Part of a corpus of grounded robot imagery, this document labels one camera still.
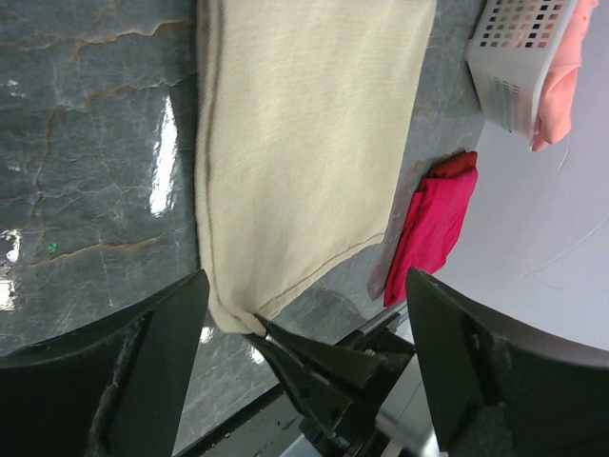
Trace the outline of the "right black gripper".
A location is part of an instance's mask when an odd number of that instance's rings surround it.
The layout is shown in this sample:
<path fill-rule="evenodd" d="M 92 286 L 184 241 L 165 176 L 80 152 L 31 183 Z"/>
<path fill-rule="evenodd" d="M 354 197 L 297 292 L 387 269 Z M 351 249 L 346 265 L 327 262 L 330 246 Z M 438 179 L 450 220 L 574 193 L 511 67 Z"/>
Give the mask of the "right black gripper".
<path fill-rule="evenodd" d="M 414 346 L 389 328 L 355 331 L 346 346 L 291 333 L 260 314 L 265 338 L 247 341 L 270 365 L 293 406 L 300 431 L 323 456 L 380 456 L 389 439 L 377 414 L 415 355 Z"/>

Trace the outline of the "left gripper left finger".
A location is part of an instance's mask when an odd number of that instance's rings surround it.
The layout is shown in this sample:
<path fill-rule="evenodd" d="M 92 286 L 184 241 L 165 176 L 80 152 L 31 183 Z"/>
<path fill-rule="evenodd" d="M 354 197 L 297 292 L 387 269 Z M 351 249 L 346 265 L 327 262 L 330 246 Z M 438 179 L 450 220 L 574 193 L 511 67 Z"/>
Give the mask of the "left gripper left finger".
<path fill-rule="evenodd" d="M 2 357 L 2 455 L 172 455 L 208 295 L 198 271 Z"/>

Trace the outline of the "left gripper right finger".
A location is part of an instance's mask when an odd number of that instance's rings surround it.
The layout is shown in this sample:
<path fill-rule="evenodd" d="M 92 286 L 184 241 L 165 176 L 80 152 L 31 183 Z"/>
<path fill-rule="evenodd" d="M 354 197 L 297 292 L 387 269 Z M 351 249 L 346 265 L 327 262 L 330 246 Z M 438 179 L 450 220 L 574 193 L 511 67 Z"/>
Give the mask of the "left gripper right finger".
<path fill-rule="evenodd" d="M 454 456 L 605 456 L 608 353 L 531 327 L 420 269 L 407 304 L 432 424 Z"/>

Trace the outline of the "beige cloth napkin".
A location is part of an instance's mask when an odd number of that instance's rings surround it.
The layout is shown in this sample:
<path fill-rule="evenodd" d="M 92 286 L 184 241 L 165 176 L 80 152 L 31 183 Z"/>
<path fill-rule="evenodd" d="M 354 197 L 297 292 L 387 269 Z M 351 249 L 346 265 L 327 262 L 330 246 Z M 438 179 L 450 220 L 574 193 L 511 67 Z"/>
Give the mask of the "beige cloth napkin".
<path fill-rule="evenodd" d="M 201 1 L 195 208 L 209 310 L 263 333 L 384 238 L 432 1 Z"/>

